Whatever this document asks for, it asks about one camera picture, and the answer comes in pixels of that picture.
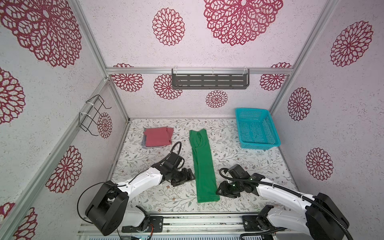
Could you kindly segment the green tank top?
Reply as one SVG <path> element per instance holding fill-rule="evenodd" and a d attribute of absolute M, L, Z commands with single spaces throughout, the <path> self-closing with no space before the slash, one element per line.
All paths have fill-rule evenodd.
<path fill-rule="evenodd" d="M 205 129 L 190 130 L 189 140 L 194 161 L 197 201 L 198 203 L 218 202 L 220 196 L 216 194 L 218 187 L 207 131 Z"/>

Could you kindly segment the maroon red tank top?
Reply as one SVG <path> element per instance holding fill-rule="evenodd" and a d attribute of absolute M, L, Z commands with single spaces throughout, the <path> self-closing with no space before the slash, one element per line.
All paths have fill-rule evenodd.
<path fill-rule="evenodd" d="M 174 129 L 168 127 L 150 128 L 144 131 L 145 147 L 164 147 L 172 143 Z"/>

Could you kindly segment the blue white striped tank top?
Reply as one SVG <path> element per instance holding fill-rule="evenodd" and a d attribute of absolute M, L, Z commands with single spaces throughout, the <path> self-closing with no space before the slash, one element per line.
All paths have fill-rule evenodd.
<path fill-rule="evenodd" d="M 143 149 L 150 149 L 150 148 L 164 148 L 166 145 L 163 145 L 163 146 L 147 146 L 147 135 L 145 134 L 146 132 L 146 128 L 144 128 L 144 132 L 143 132 L 143 138 L 142 138 L 142 142 L 141 142 L 141 147 Z"/>

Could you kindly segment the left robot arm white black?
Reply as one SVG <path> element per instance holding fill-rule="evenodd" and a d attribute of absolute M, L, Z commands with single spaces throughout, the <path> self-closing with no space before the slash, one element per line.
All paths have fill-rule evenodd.
<path fill-rule="evenodd" d="M 140 206 L 129 208 L 128 203 L 164 181 L 177 187 L 195 179 L 191 169 L 149 168 L 124 182 L 103 182 L 85 215 L 103 236 L 128 227 L 144 232 L 150 227 L 150 214 Z"/>

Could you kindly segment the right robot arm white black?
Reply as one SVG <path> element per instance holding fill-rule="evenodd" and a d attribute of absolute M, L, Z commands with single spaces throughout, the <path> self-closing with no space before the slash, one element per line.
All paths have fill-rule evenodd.
<path fill-rule="evenodd" d="M 348 230 L 348 220 L 325 194 L 303 194 L 258 174 L 232 174 L 225 178 L 216 191 L 217 195 L 232 199 L 240 197 L 242 192 L 273 200 L 289 208 L 285 211 L 266 205 L 257 215 L 243 216 L 246 232 L 241 234 L 242 240 L 285 230 L 306 234 L 314 240 L 353 239 Z"/>

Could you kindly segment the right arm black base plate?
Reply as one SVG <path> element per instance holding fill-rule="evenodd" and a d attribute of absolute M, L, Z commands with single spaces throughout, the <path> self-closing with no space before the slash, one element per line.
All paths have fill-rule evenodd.
<path fill-rule="evenodd" d="M 242 216 L 243 226 L 246 232 L 267 232 L 277 230 L 266 216 L 245 215 Z"/>

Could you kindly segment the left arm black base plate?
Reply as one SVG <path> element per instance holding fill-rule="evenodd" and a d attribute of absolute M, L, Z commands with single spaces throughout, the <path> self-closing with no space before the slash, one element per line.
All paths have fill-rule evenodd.
<path fill-rule="evenodd" d="M 163 216 L 154 216 L 149 217 L 147 220 L 138 226 L 125 226 L 122 227 L 122 233 L 161 233 L 164 226 L 164 217 Z"/>

